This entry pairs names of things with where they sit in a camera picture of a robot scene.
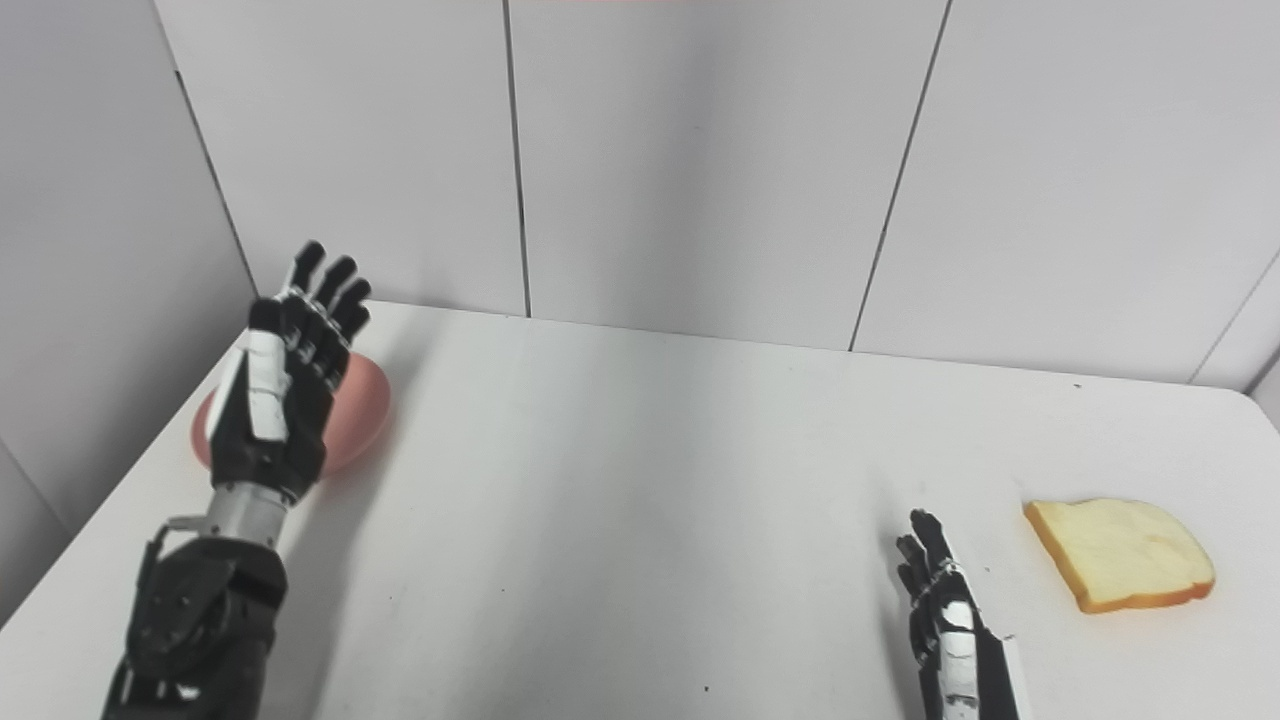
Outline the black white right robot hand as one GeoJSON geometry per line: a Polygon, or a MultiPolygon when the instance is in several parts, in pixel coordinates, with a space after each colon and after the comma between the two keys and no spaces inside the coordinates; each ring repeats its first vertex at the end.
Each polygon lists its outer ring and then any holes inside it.
{"type": "Polygon", "coordinates": [[[909,514],[895,541],[896,573],[908,593],[908,637],[928,719],[1029,719],[1030,703],[1012,637],[983,619],[940,519],[909,514]]]}

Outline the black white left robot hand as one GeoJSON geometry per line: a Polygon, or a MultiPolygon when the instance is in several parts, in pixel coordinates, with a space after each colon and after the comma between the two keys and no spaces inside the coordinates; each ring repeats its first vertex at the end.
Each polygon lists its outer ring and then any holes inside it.
{"type": "Polygon", "coordinates": [[[371,293],[352,258],[325,256],[308,241],[282,288],[250,306],[205,420],[214,487],[250,483],[297,503],[321,475],[323,433],[371,293]]]}

